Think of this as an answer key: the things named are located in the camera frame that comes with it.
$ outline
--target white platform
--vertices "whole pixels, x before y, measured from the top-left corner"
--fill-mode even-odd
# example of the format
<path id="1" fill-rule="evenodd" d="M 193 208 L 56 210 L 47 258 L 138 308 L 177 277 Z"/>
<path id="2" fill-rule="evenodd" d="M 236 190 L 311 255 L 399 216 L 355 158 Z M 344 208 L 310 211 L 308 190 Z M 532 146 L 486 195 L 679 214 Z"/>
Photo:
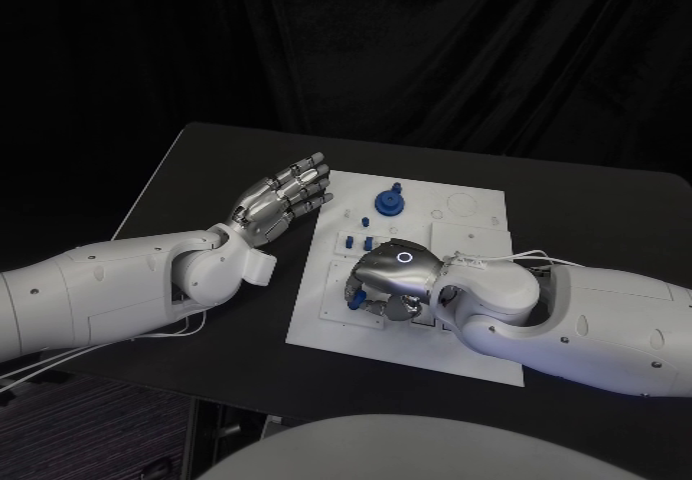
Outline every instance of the white platform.
<path id="1" fill-rule="evenodd" d="M 366 253 L 366 236 L 375 246 L 389 238 L 411 240 L 440 258 L 455 250 L 512 254 L 504 193 L 340 171 L 331 171 L 330 180 L 334 200 L 321 207 L 317 219 L 287 343 L 523 386 L 520 365 L 468 350 L 440 322 L 434 324 L 427 307 L 412 324 L 352 311 L 343 300 L 343 282 Z M 375 197 L 393 182 L 402 185 L 405 209 L 385 217 L 375 210 Z M 370 219 L 369 227 L 360 224 L 363 217 Z M 352 249 L 344 247 L 349 235 Z M 376 292 L 367 298 L 378 299 Z"/>

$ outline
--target blue object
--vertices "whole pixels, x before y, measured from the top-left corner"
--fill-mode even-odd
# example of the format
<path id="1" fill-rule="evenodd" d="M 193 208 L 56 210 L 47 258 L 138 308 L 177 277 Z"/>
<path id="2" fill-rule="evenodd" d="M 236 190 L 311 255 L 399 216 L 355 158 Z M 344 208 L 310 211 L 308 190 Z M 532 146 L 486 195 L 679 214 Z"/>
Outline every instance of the blue object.
<path id="1" fill-rule="evenodd" d="M 404 197 L 401 196 L 401 183 L 392 185 L 391 190 L 385 190 L 375 198 L 375 208 L 378 212 L 393 217 L 404 210 Z"/>
<path id="2" fill-rule="evenodd" d="M 349 308 L 352 310 L 357 310 L 357 307 L 365 302 L 365 297 L 366 296 L 367 296 L 367 294 L 362 290 L 359 290 L 356 292 L 356 294 L 353 295 L 353 300 L 349 302 Z"/>

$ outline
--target black table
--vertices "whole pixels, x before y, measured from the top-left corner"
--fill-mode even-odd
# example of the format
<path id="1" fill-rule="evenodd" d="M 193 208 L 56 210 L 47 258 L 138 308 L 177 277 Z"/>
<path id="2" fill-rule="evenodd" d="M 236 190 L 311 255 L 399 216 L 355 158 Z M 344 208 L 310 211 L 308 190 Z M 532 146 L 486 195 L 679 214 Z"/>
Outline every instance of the black table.
<path id="1" fill-rule="evenodd" d="M 515 251 L 692 286 L 692 190 L 673 175 L 205 124 L 183 130 L 118 238 L 209 228 L 251 183 L 316 151 L 337 170 L 503 190 Z M 122 342 L 65 368 L 304 420 L 466 420 L 646 477 L 692 478 L 692 399 L 618 395 L 530 369 L 517 388 L 287 345 L 316 218 L 264 248 L 278 258 L 269 287 L 245 284 L 199 334 Z"/>

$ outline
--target robotic arm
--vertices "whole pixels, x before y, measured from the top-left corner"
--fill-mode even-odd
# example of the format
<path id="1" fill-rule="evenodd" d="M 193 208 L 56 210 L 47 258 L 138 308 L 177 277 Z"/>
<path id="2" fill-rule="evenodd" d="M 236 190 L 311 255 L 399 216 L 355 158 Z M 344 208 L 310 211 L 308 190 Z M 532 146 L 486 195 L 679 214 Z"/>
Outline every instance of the robotic arm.
<path id="1" fill-rule="evenodd" d="M 369 301 L 363 286 L 388 301 Z M 458 253 L 440 260 L 392 240 L 353 267 L 344 297 L 353 310 L 393 321 L 429 305 L 471 350 L 543 373 L 628 395 L 692 396 L 692 291 L 660 280 Z M 539 301 L 549 318 L 528 325 Z"/>
<path id="2" fill-rule="evenodd" d="M 256 247 L 331 200 L 323 159 L 264 178 L 209 230 L 86 245 L 1 273 L 0 362 L 131 338 L 226 302 L 242 280 L 265 286 L 277 259 Z"/>

